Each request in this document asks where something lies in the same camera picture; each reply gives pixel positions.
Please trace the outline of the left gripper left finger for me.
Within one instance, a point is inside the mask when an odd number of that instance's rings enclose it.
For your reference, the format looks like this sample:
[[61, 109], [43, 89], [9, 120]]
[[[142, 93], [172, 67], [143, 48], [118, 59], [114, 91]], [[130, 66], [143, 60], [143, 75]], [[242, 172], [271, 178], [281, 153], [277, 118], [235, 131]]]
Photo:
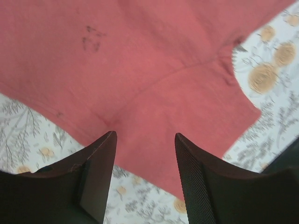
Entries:
[[0, 174], [3, 224], [101, 224], [116, 154], [117, 134], [35, 173]]

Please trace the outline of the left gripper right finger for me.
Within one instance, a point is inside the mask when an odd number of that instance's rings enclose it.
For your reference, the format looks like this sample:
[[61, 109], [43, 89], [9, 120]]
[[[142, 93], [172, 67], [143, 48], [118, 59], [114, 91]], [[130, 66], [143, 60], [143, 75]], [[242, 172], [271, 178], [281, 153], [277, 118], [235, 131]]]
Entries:
[[297, 141], [261, 173], [223, 161], [180, 133], [175, 151], [189, 223], [298, 223]]

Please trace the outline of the dusty pink t shirt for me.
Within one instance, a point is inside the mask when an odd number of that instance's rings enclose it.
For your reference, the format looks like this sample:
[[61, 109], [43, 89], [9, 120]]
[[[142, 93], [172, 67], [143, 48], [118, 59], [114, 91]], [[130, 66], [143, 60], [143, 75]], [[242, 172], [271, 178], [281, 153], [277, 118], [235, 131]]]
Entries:
[[260, 117], [232, 50], [291, 0], [3, 0], [0, 91], [178, 198], [182, 133], [222, 157]]

